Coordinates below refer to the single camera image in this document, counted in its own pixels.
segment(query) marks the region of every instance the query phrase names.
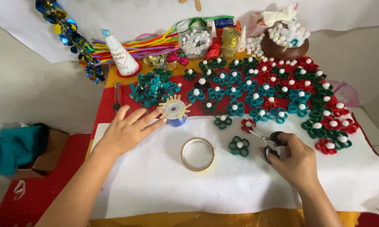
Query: sequin garland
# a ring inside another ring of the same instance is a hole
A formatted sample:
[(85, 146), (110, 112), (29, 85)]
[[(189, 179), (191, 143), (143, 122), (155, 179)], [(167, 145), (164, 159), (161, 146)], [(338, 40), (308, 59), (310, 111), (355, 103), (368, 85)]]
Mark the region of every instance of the sequin garland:
[(54, 24), (53, 30), (59, 35), (64, 46), (71, 46), (70, 51), (74, 54), (80, 52), (78, 59), (80, 66), (86, 68), (87, 78), (95, 83), (103, 82), (104, 71), (101, 66), (96, 66), (100, 61), (92, 58), (90, 43), (77, 32), (76, 22), (67, 19), (68, 14), (56, 3), (56, 0), (36, 0), (35, 8), (42, 14), (45, 20)]

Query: scissors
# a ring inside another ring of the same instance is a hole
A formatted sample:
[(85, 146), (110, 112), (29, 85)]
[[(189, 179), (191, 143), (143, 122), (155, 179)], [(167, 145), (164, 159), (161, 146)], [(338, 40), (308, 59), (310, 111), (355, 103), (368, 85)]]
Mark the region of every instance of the scissors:
[[(273, 132), (269, 137), (263, 136), (261, 134), (261, 132), (258, 131), (256, 128), (254, 128), (254, 131), (250, 131), (250, 132), (253, 133), (253, 135), (260, 137), (261, 139), (263, 139), (265, 141), (272, 141), (272, 142), (276, 143), (278, 146), (287, 146), (288, 145), (288, 143), (283, 143), (282, 141), (280, 141), (278, 139), (278, 135), (283, 133), (281, 131)], [(266, 147), (264, 147), (264, 151), (263, 151), (264, 159), (268, 164), (272, 165), (272, 163), (268, 159), (269, 153), (275, 155), (278, 158), (279, 158), (279, 155), (278, 155), (278, 152), (276, 150), (273, 150), (270, 146), (267, 145)]]

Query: white paper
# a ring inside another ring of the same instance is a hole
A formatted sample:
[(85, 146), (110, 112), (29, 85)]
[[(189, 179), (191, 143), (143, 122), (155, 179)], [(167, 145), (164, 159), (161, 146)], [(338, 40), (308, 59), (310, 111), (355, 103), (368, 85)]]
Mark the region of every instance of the white paper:
[[(170, 29), (176, 22), (192, 17), (235, 16), (248, 26), (255, 11), (273, 11), (298, 2), (298, 22), (309, 31), (338, 31), (379, 25), (379, 0), (276, 0), (276, 1), (210, 1), (202, 0), (202, 11), (194, 1), (178, 0), (58, 0), (76, 21), (78, 32), (87, 40), (103, 40), (101, 29), (109, 29), (122, 42), (143, 33), (158, 33)], [(53, 25), (35, 10), (35, 1), (0, 0), (0, 27), (51, 63), (75, 61), (68, 47), (62, 46)]]
[[(264, 142), (241, 131), (242, 119), (233, 117), (233, 124), (225, 130), (219, 130), (210, 116), (189, 117), (178, 128), (162, 126), (117, 159), (98, 194), (91, 219), (156, 212), (236, 214), (275, 207), (301, 209), (298, 193), (257, 151)], [(318, 140), (311, 139), (301, 128), (307, 119), (289, 114), (282, 125), (270, 120), (257, 123), (257, 128), (264, 135), (274, 131), (295, 133), (314, 147)], [(98, 125), (92, 147), (107, 126)], [(228, 144), (236, 135), (249, 140), (248, 157), (230, 153)], [(204, 173), (193, 173), (182, 164), (181, 147), (192, 137), (205, 138), (217, 149), (212, 167)], [(336, 155), (317, 152), (320, 182), (336, 210), (379, 214), (379, 157), (361, 130), (350, 135), (349, 140), (352, 147)]]

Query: cardboard box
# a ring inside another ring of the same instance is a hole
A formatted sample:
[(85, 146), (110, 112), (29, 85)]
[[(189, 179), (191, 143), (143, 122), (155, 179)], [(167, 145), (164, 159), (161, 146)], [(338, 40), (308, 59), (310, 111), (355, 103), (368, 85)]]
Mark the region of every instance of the cardboard box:
[(46, 151), (31, 163), (31, 168), (17, 169), (11, 180), (45, 178), (48, 172), (55, 170), (68, 138), (69, 134), (50, 129)]

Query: teal felt fabric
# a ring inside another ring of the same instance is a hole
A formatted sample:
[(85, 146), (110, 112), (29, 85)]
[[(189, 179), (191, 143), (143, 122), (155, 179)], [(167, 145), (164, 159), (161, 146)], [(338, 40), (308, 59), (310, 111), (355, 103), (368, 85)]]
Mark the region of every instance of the teal felt fabric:
[(37, 157), (41, 126), (0, 131), (0, 174), (13, 176), (16, 169)]

